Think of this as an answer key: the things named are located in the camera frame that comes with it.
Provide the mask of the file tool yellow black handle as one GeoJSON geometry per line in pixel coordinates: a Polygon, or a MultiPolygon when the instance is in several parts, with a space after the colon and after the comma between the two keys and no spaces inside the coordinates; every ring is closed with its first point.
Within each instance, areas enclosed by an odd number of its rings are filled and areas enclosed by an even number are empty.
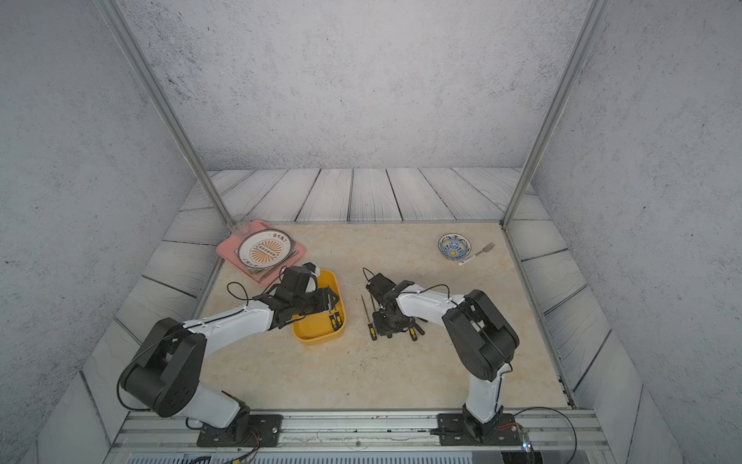
{"type": "Polygon", "coordinates": [[[343,320],[338,309],[338,302],[330,302],[330,311],[328,312],[328,317],[330,317],[332,330],[334,332],[338,332],[343,326],[343,320]]]}

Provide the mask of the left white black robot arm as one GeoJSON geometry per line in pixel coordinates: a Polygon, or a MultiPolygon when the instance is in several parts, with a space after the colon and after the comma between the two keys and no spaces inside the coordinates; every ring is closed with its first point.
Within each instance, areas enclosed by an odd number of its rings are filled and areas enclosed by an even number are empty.
{"type": "Polygon", "coordinates": [[[312,263],[284,269],[279,282],[245,296],[237,309],[204,319],[179,322],[164,318],[152,330],[118,379],[140,412],[160,417],[184,416],[217,429],[249,413],[241,401],[201,382],[204,360],[244,338],[280,330],[310,315],[330,313],[340,297],[321,287],[321,270],[312,263]]]}

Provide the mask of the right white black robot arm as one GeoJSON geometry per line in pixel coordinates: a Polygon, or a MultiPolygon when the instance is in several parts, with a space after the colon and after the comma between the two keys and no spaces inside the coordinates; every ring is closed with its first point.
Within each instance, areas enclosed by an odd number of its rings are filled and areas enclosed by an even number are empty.
{"type": "Polygon", "coordinates": [[[464,415],[475,425],[494,425],[504,409],[500,391],[520,338],[491,299],[477,289],[455,295],[446,284],[395,283],[381,273],[366,279],[366,290],[374,307],[371,325],[379,336],[409,334],[417,339],[424,334],[420,322],[446,329],[470,374],[464,415]]]}

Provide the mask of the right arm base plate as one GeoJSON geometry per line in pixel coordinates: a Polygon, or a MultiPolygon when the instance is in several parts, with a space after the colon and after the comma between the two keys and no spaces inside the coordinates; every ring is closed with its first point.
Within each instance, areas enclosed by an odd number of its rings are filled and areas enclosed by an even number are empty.
{"type": "Polygon", "coordinates": [[[521,447],[522,433],[510,414],[501,413],[487,423],[480,423],[467,411],[437,416],[437,427],[430,433],[445,447],[521,447]]]}

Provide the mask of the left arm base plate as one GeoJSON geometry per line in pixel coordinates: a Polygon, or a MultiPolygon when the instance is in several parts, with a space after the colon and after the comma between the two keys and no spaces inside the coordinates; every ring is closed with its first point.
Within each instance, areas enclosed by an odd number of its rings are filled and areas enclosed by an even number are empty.
{"type": "Polygon", "coordinates": [[[278,414],[239,414],[231,425],[201,427],[198,448],[275,448],[283,416],[278,414]]]}

